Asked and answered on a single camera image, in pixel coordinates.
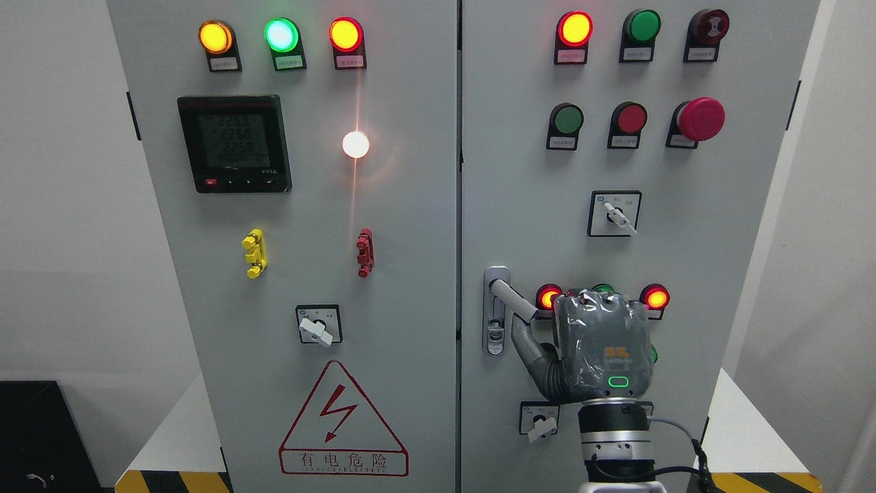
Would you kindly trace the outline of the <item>grey robotic right hand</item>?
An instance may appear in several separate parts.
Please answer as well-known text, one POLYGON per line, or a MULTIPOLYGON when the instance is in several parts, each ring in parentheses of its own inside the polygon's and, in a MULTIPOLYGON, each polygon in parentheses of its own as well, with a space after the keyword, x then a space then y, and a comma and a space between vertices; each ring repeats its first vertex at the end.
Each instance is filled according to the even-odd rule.
POLYGON ((554 301, 556 355, 535 340, 534 315, 531 305, 514 315, 512 341, 545 399, 566 405, 647 393, 654 357, 643 303, 616 292, 561 294, 554 301))

